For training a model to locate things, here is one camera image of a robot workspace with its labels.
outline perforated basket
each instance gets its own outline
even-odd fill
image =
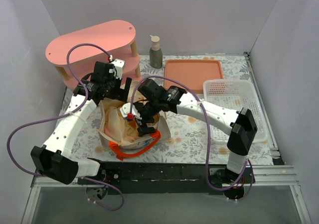
[[[267,139],[266,121],[258,103],[254,85],[244,80],[209,80],[204,82],[204,98],[206,101],[227,109],[240,111],[243,107],[252,111],[257,125],[254,142]],[[228,141],[229,136],[221,130],[211,127],[212,138],[217,142]]]

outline orange tray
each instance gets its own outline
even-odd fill
[[[217,60],[168,60],[165,77],[176,80],[197,94],[203,94],[203,83],[207,80],[224,79],[220,62]],[[164,80],[164,87],[176,86]]]

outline gray floor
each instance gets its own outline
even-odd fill
[[[110,212],[85,197],[85,188],[41,188],[34,224],[297,224],[300,219],[289,187],[253,187],[238,204],[206,194],[129,194],[124,207]],[[115,207],[119,196],[106,196]]]

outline gray wall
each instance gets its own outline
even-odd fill
[[[0,7],[0,223],[17,224],[32,176],[11,162],[7,137],[21,124],[57,115],[64,84],[44,55],[58,32],[41,0],[0,0]],[[23,167],[34,170],[30,151],[45,141],[54,125],[26,128],[13,137],[13,154]]]
[[[42,0],[60,34],[114,19],[137,29],[140,54],[250,51],[277,0]]]
[[[319,223],[319,0],[278,0],[251,52],[284,160]]]

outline table surface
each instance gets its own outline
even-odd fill
[[[149,56],[140,56],[140,68],[142,76],[164,75],[164,64],[170,59],[203,59],[204,57],[219,60],[225,79],[241,79],[251,81],[248,66],[244,56],[234,55],[190,55],[190,56],[163,56],[163,68],[155,69],[149,65]],[[156,78],[158,84],[163,80]],[[66,90],[61,114],[67,109],[72,97],[70,89]],[[103,150],[98,136],[98,128],[101,123],[100,109],[96,108],[87,119],[80,131],[73,149],[71,158],[81,159],[93,157],[102,161],[118,161],[110,150]],[[165,162],[165,163],[205,163],[207,149],[206,124],[192,117],[167,113],[167,123],[171,131],[171,142],[158,143],[147,153],[136,158],[125,159],[129,162]],[[273,165],[270,148],[270,139],[262,143],[253,143],[248,157],[254,165]],[[209,163],[226,164],[229,150],[225,143],[211,142]]]

